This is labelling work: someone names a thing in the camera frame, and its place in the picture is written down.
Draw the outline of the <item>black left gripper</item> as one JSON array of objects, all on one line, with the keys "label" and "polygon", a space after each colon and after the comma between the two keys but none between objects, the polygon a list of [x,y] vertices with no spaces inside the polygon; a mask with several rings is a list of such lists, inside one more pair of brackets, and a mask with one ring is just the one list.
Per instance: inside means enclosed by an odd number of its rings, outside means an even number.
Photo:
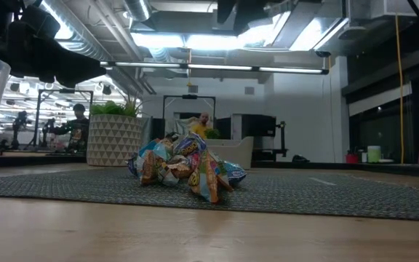
[{"label": "black left gripper", "polygon": [[55,79],[65,87],[106,74],[100,61],[67,49],[55,51],[55,36],[60,24],[36,5],[23,9],[21,18],[10,23],[7,31],[7,56],[11,74],[32,76],[43,82]]}]

